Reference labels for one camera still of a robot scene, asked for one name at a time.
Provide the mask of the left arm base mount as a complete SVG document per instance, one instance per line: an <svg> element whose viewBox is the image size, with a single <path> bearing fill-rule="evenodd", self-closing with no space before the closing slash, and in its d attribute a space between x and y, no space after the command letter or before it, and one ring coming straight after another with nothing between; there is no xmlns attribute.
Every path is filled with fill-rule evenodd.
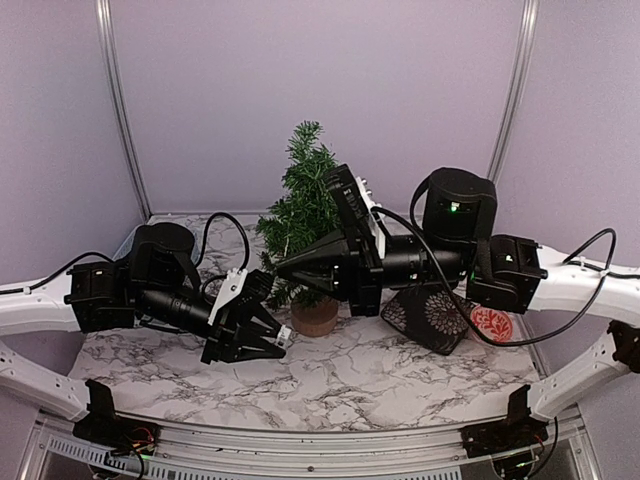
<svg viewBox="0 0 640 480"><path fill-rule="evenodd" d="M159 432L156 423L118 415L111 418L90 414L73 427L75 437L111 447L114 456L129 452L152 453Z"/></svg>

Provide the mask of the small green christmas tree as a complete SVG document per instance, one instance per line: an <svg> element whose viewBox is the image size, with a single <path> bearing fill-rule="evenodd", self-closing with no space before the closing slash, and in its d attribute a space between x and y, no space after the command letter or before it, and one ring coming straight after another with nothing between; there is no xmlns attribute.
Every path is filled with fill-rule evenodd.
<svg viewBox="0 0 640 480"><path fill-rule="evenodd" d="M256 233L264 240L259 258L271 274L279 262L338 227L337 207L323 180L338 162L321 142L322 133L317 121L304 120L294 128L286 149L290 165L282 176L285 194L258 220ZM280 277L267 305L273 310L289 307L293 329L310 338L328 335L338 320L336 300Z"/></svg>

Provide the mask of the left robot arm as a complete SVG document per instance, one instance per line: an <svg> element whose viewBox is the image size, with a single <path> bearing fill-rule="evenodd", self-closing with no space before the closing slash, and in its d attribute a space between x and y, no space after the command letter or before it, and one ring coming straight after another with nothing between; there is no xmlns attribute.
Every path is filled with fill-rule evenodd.
<svg viewBox="0 0 640 480"><path fill-rule="evenodd" d="M44 279L6 285L1 333L92 333L151 318L203 339L206 364L283 358L291 330L263 305L272 277L231 269L209 300L192 259L195 246L194 235L179 224L143 225L119 260L87 252Z"/></svg>

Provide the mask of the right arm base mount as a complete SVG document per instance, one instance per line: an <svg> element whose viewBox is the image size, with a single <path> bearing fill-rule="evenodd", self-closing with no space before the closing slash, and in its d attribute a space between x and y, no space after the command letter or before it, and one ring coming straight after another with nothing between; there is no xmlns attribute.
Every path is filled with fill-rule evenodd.
<svg viewBox="0 0 640 480"><path fill-rule="evenodd" d="M494 455L524 448L548 439L547 423L526 419L508 424L505 419L460 430L463 448L469 458Z"/></svg>

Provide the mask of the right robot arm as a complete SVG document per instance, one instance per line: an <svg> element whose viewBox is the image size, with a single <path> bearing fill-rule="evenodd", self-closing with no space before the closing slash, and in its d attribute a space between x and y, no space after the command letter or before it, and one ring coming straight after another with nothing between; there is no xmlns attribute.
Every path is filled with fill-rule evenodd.
<svg viewBox="0 0 640 480"><path fill-rule="evenodd" d="M589 389L639 369L639 274L606 261L595 266L581 250L563 254L531 239L493 231L494 184L471 172L442 167L416 188L421 216L403 220L406 234L388 236L388 211L371 200L365 182L347 166L325 175L340 228L275 266L276 274L334 299L355 316L374 316L385 289L463 285L469 300L523 314L569 311L606 317L604 334L551 377L509 397L495 430L506 448L529 437Z"/></svg>

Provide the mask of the clear string ornament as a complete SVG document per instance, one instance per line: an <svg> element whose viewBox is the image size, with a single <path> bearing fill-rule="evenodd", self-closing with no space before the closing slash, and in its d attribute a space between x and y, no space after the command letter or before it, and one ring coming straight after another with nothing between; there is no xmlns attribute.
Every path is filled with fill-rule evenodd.
<svg viewBox="0 0 640 480"><path fill-rule="evenodd" d="M289 237L290 237L290 233L287 232L285 235L285 246L281 255L282 260L284 260L287 257L287 253L288 253L288 247L289 247ZM292 295L291 292L288 292L286 295L286 304L289 304L291 302L292 299ZM289 341L291 335L291 329L289 327L283 326L277 336L277 340L276 343L278 346L280 347L285 347L287 345L287 342Z"/></svg>

